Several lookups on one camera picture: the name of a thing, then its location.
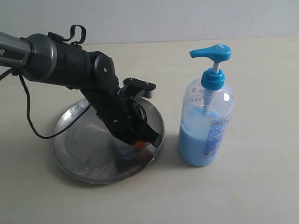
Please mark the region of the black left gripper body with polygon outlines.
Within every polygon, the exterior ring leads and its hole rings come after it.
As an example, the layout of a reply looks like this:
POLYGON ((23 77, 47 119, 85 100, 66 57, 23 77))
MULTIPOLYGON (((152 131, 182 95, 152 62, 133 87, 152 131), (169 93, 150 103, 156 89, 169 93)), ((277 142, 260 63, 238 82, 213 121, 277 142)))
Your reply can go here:
POLYGON ((147 123, 145 109, 132 98, 125 97, 124 103, 120 119, 115 121, 111 134, 129 145, 146 142, 147 131, 153 129, 147 123))

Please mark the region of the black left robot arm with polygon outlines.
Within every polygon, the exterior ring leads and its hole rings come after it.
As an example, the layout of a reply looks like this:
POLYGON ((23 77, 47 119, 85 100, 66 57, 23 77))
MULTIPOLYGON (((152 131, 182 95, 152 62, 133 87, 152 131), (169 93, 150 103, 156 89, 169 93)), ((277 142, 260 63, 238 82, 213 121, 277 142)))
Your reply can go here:
POLYGON ((150 127, 145 109, 137 102, 140 97, 150 98, 156 85, 126 78, 120 87, 112 58, 83 50, 85 37, 85 30, 76 42, 51 32, 26 38, 1 33, 0 64, 21 80, 80 90, 115 138, 130 145, 159 146, 162 135, 150 127))

